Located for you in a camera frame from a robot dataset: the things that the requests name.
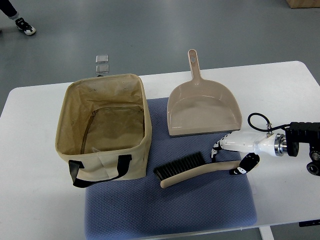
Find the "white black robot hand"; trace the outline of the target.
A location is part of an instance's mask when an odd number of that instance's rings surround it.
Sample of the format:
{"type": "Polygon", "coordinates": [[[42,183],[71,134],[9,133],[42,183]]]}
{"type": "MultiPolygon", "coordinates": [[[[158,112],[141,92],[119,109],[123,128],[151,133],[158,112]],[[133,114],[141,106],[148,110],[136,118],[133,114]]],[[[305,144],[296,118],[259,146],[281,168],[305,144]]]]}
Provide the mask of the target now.
{"type": "Polygon", "coordinates": [[[215,162],[220,150],[246,153],[239,165],[229,170],[230,175],[244,175],[259,163],[259,153],[267,153],[273,157],[282,156],[284,150],[281,144],[284,140],[285,136],[281,133],[233,131],[213,145],[210,157],[215,162]]]}

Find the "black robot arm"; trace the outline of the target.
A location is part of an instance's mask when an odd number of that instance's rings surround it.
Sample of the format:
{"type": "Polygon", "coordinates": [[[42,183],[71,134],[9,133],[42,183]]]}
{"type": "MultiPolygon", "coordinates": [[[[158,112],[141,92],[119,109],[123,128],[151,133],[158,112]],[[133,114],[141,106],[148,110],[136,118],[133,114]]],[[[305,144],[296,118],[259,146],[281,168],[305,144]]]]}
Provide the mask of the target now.
{"type": "Polygon", "coordinates": [[[283,130],[284,136],[279,136],[275,141],[277,154],[287,153],[290,157],[296,157],[299,153],[300,143],[309,144],[309,157],[311,162],[306,165],[307,171],[314,175],[320,175],[320,123],[319,122],[291,122],[273,127],[270,120],[263,114],[254,112],[247,118],[248,125],[256,131],[271,135],[275,130],[283,130]],[[260,116],[266,121],[266,128],[258,128],[251,122],[253,116],[260,116]]]}

